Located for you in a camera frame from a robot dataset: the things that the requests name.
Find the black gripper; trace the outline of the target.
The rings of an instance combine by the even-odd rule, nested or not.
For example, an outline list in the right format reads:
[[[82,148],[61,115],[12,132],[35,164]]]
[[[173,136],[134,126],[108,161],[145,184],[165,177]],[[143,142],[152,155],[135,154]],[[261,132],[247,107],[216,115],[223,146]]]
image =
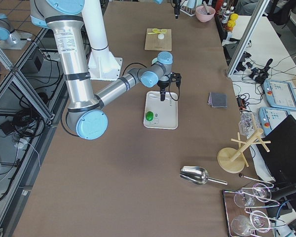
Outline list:
[[[170,84],[170,81],[167,80],[167,81],[161,81],[159,80],[157,85],[159,86],[160,88],[160,101],[164,101],[165,100],[165,97],[166,97],[166,88],[169,86]]]
[[[174,8],[175,19],[177,19],[180,15],[181,0],[172,0],[172,5]]]

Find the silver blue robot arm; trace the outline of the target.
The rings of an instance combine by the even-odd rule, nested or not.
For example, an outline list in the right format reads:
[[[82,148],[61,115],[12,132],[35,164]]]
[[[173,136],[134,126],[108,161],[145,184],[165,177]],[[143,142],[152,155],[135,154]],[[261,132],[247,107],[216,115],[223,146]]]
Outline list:
[[[93,51],[102,51],[109,48],[103,20],[100,19],[100,9],[106,4],[105,0],[48,0],[47,3],[56,11],[66,15],[79,15],[87,17],[86,28],[90,22],[96,21],[98,28],[91,30],[90,48]],[[12,44],[23,38],[18,36],[4,14],[0,14],[0,41],[10,40]]]
[[[147,68],[120,76],[120,64],[109,50],[97,0],[33,0],[32,23],[53,31],[70,104],[68,127],[83,139],[103,135],[108,118],[103,107],[141,83],[161,86],[168,80],[173,57],[163,51]]]

